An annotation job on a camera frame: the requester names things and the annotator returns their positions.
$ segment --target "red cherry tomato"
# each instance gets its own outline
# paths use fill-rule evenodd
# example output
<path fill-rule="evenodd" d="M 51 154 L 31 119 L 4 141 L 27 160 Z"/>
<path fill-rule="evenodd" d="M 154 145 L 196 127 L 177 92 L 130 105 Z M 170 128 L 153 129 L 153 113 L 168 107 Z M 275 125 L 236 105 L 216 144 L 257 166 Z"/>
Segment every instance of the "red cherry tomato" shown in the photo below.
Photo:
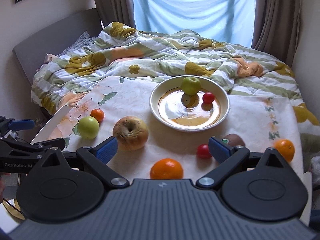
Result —
<path fill-rule="evenodd" d="M 98 122 L 102 122 L 104 118 L 104 112 L 101 109 L 94 109 L 91 111 L 90 116 L 97 119 Z"/>
<path fill-rule="evenodd" d="M 205 104 L 212 104 L 212 102 L 214 101 L 214 94 L 205 92 L 202 96 L 202 100 Z"/>
<path fill-rule="evenodd" d="M 201 144 L 197 148 L 197 156 L 202 159 L 209 159 L 212 155 L 209 152 L 209 147 L 207 144 Z"/>

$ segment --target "gray headboard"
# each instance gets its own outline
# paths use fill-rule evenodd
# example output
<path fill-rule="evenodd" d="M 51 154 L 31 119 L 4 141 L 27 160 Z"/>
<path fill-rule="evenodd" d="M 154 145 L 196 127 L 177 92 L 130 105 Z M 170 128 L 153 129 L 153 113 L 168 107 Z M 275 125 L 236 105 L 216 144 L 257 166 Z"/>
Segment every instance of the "gray headboard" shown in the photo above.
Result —
<path fill-rule="evenodd" d="M 60 54 L 72 45 L 82 33 L 88 31 L 96 37 L 102 30 L 96 8 L 73 14 L 32 34 L 13 48 L 13 53 L 30 84 L 36 70 L 43 64 L 47 53 Z"/>

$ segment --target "bowl rim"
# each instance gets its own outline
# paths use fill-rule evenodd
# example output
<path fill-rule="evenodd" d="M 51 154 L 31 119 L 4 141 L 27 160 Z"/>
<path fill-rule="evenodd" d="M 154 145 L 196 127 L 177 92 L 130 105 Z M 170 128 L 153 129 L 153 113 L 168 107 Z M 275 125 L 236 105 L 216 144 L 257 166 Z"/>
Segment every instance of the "bowl rim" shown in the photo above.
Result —
<path fill-rule="evenodd" d="M 199 78 L 199 79 L 203 79 L 203 80 L 210 81 L 210 82 L 214 83 L 215 85 L 217 85 L 217 86 L 223 91 L 223 93 L 225 94 L 225 96 L 226 96 L 226 98 L 227 98 L 228 107 L 227 107 L 226 113 L 224 114 L 224 116 L 223 116 L 218 122 L 215 122 L 215 123 L 213 123 L 213 124 L 211 124 L 211 125 L 208 125 L 208 126 L 202 127 L 202 128 L 187 129 L 187 128 L 182 128 L 182 127 L 174 126 L 174 125 L 166 122 L 165 120 L 163 120 L 162 118 L 159 118 L 159 117 L 157 116 L 157 114 L 155 113 L 155 111 L 154 111 L 154 109 L 153 109 L 153 107 L 152 107 L 152 100 L 151 100 L 152 97 L 153 97 L 154 92 L 155 92 L 156 89 L 157 89 L 159 86 L 161 86 L 163 83 L 165 83 L 165 82 L 167 82 L 167 81 L 169 81 L 169 80 L 171 80 L 171 79 L 173 79 L 173 78 L 182 78 L 182 77 L 196 77 L 196 78 Z M 162 81 L 162 82 L 159 83 L 158 85 L 156 85 L 156 86 L 154 87 L 154 89 L 152 90 L 152 92 L 151 92 L 151 94 L 150 94 L 150 97 L 149 97 L 149 107 L 150 107 L 150 110 L 151 110 L 153 116 L 156 117 L 156 119 L 158 119 L 161 123 L 163 123 L 163 124 L 165 124 L 165 125 L 173 128 L 173 129 L 175 129 L 175 130 L 179 130 L 179 131 L 183 131 L 183 132 L 200 132 L 200 131 L 205 131 L 205 130 L 208 130 L 208 129 L 211 129 L 211 128 L 217 126 L 218 124 L 220 124 L 220 123 L 227 117 L 227 115 L 228 115 L 228 113 L 229 113 L 229 111 L 230 111 L 230 100 L 229 100 L 229 97 L 228 97 L 227 92 L 226 92 L 226 91 L 222 88 L 222 86 L 220 86 L 217 82 L 215 82 L 215 81 L 213 81 L 213 80 L 211 80 L 211 79 L 208 79 L 208 78 L 199 77 L 199 76 L 195 76 L 195 75 L 181 75 L 181 76 L 175 76 L 175 77 L 169 78 L 169 79 L 167 79 L 167 80 Z"/>

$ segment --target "orange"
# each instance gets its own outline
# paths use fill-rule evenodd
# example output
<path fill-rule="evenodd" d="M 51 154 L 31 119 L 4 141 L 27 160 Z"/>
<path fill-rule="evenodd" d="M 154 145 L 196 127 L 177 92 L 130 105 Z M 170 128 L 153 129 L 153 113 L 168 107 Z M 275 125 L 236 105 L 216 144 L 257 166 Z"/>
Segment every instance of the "orange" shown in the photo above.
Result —
<path fill-rule="evenodd" d="M 273 146 L 278 150 L 287 162 L 291 162 L 294 156 L 294 145 L 287 139 L 277 140 Z"/>
<path fill-rule="evenodd" d="M 183 169 L 179 162 L 173 159 L 157 161 L 150 170 L 151 179 L 182 179 Z"/>
<path fill-rule="evenodd" d="M 104 118 L 104 112 L 101 109 L 94 109 L 91 111 L 90 116 L 97 119 L 98 122 L 101 122 Z"/>

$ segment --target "blue gripper pad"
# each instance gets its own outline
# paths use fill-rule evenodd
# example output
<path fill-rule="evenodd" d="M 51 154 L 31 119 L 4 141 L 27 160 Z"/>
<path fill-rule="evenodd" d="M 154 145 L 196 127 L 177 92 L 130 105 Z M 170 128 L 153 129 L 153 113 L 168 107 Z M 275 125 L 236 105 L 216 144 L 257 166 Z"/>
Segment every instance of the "blue gripper pad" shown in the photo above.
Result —
<path fill-rule="evenodd" d="M 107 164 L 118 151 L 118 141 L 115 137 L 109 137 L 91 151 L 100 161 Z"/>
<path fill-rule="evenodd" d="M 209 139 L 208 147 L 210 154 L 218 163 L 223 163 L 234 153 L 232 147 L 215 137 Z"/>
<path fill-rule="evenodd" d="M 12 131 L 30 130 L 35 127 L 33 120 L 12 120 L 8 124 L 8 129 Z"/>

